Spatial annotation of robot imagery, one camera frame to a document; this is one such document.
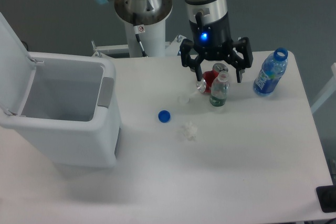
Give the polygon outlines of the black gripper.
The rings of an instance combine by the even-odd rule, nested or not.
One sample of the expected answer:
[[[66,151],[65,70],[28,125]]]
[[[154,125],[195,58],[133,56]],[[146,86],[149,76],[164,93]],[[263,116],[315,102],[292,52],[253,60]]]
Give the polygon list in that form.
[[[236,69],[237,82],[241,83],[246,68],[253,64],[253,53],[248,37],[233,41],[228,14],[214,22],[205,23],[204,14],[195,15],[196,22],[190,21],[194,43],[183,39],[180,44],[181,63],[196,74],[197,81],[203,78],[199,56],[191,57],[194,48],[205,60],[222,61],[229,55],[229,64]]]

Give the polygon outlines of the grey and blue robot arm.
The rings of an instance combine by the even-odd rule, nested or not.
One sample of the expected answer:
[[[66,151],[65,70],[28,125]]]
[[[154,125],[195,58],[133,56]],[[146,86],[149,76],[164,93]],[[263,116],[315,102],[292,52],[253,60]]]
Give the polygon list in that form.
[[[118,16],[132,26],[153,25],[166,18],[172,10],[172,0],[103,0],[114,2]],[[241,82],[245,69],[253,63],[249,39],[233,41],[230,34],[226,0],[184,0],[193,39],[183,39],[180,45],[183,67],[189,67],[201,81],[201,63],[225,61],[236,69]]]

